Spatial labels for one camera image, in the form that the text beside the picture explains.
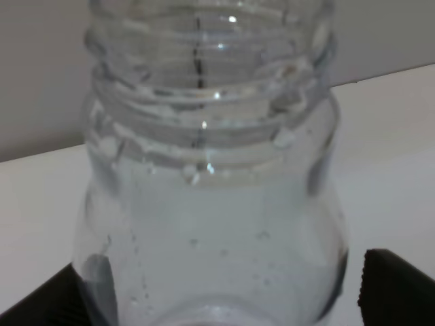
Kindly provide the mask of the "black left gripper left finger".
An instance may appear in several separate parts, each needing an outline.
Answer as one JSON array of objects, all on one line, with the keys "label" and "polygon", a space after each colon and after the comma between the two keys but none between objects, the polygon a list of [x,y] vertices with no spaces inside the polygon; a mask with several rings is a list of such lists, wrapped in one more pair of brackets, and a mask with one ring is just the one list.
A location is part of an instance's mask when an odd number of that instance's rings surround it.
[{"label": "black left gripper left finger", "polygon": [[90,325],[72,265],[1,314],[1,326]]}]

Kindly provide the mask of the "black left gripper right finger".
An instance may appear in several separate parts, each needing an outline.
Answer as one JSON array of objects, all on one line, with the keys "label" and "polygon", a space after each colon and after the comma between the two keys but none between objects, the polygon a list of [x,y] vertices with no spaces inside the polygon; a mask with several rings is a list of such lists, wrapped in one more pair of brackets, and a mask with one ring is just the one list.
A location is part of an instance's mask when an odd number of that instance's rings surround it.
[{"label": "black left gripper right finger", "polygon": [[370,249],[358,306],[365,326],[433,325],[434,279],[387,249]]}]

